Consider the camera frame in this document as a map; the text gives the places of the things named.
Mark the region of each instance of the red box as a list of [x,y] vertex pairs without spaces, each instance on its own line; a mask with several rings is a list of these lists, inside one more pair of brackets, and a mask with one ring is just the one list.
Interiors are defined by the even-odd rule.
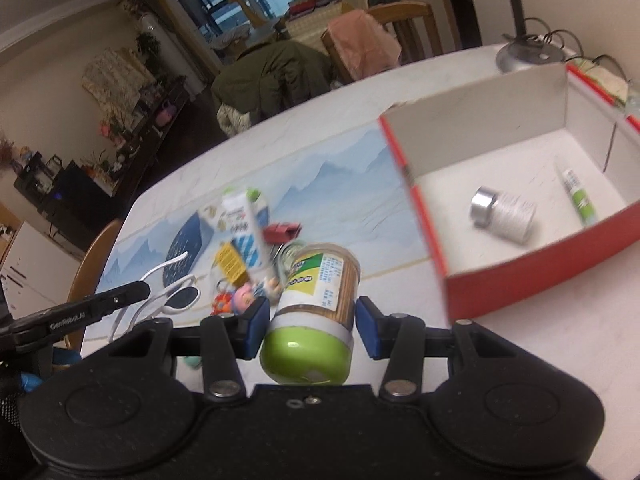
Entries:
[[[380,123],[452,321],[523,300],[640,240],[640,134],[563,64],[400,105]],[[583,183],[596,225],[582,226],[555,170],[556,155]],[[526,245],[473,227],[468,207],[481,186],[536,202]]]

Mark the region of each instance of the green jar lid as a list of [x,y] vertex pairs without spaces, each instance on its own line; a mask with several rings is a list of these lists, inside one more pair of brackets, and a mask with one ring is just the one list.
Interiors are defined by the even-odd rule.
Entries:
[[260,364],[279,384],[343,384],[351,368],[349,343],[306,326],[276,328],[264,339]]

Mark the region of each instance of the silver metal cap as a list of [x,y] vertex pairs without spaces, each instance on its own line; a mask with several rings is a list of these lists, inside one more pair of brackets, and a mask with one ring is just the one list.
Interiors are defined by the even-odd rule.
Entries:
[[478,227],[487,227],[491,221],[491,208],[494,205],[498,192],[486,187],[481,187],[471,199],[469,217]]

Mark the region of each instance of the white table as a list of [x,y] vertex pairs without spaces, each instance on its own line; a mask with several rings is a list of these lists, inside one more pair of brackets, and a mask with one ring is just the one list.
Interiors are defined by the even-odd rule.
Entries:
[[[120,232],[122,239],[207,192],[288,153],[375,120],[389,106],[498,75],[500,46],[465,50],[405,66],[313,99],[260,123],[175,171],[140,196]],[[430,261],[363,280],[386,314],[407,312],[427,325],[446,326]],[[640,244],[576,278],[478,321],[588,384],[606,409],[606,425],[590,465],[604,478],[640,473]],[[385,362],[370,361],[356,336],[349,383],[380,387]],[[101,344],[89,342],[87,354]],[[248,388],[268,378],[259,363],[241,362]],[[201,389],[199,372],[178,378]],[[423,389],[447,377],[444,360],[426,360]]]

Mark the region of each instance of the wooden cabinet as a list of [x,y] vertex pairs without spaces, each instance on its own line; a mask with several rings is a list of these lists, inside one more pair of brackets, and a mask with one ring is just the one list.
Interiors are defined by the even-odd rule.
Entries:
[[18,319],[65,303],[79,262],[24,222],[0,269],[9,311]]

